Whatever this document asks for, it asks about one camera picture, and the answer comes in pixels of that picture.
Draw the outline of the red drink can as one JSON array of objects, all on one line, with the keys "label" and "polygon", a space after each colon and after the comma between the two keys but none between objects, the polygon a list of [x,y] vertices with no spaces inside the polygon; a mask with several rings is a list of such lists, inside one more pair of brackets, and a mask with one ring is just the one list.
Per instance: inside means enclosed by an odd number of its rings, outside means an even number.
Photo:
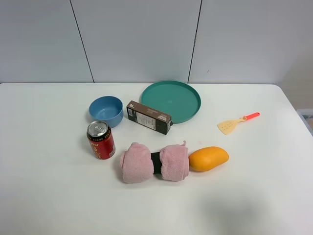
[{"label": "red drink can", "polygon": [[91,122],[87,127],[87,138],[97,158],[106,160],[115,154],[112,130],[106,122],[99,120]]}]

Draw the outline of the brown carton box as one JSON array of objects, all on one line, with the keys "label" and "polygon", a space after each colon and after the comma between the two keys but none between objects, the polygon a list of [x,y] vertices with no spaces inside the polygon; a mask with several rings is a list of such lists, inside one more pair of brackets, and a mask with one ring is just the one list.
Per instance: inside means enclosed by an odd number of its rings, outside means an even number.
[{"label": "brown carton box", "polygon": [[129,120],[161,134],[167,135],[173,125],[172,117],[169,114],[150,108],[141,103],[137,103],[133,100],[129,102],[126,108]]}]

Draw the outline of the teal round plate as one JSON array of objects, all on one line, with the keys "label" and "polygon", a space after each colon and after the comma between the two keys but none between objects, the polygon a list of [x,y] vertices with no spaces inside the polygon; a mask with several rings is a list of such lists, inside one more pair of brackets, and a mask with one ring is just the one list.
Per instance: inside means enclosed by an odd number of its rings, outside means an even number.
[{"label": "teal round plate", "polygon": [[148,86],[140,96],[140,103],[171,115],[179,124],[193,118],[201,107],[198,92],[186,83],[160,81]]}]

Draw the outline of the blue bowl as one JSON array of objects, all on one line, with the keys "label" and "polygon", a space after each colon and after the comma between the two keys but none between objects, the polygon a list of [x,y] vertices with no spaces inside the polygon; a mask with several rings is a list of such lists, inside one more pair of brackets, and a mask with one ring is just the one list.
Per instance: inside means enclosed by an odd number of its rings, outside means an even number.
[{"label": "blue bowl", "polygon": [[103,96],[89,106],[89,114],[94,120],[104,121],[110,128],[116,127],[123,119],[123,103],[115,96]]}]

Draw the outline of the rolled pink towel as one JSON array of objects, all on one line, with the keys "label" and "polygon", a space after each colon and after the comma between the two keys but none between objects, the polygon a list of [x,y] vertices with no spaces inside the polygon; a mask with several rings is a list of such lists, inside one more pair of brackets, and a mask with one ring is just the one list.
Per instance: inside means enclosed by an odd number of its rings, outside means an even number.
[{"label": "rolled pink towel", "polygon": [[141,183],[160,176],[163,180],[179,182],[189,174],[188,148],[183,144],[168,145],[159,152],[134,142],[120,157],[125,183]]}]

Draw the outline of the yellow mango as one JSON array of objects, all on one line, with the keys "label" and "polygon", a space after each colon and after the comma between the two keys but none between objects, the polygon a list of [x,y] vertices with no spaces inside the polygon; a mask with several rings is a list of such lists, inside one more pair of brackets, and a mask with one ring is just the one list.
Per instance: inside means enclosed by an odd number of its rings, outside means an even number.
[{"label": "yellow mango", "polygon": [[189,166],[197,172],[210,171],[229,160],[229,154],[220,147],[210,146],[196,150],[189,156]]}]

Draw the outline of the grey storage box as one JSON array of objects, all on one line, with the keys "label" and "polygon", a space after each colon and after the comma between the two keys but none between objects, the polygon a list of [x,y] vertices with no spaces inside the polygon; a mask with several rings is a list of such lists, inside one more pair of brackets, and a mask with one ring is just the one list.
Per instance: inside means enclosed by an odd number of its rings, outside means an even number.
[{"label": "grey storage box", "polygon": [[313,135],[313,109],[297,109],[296,112],[304,122],[308,131]]}]

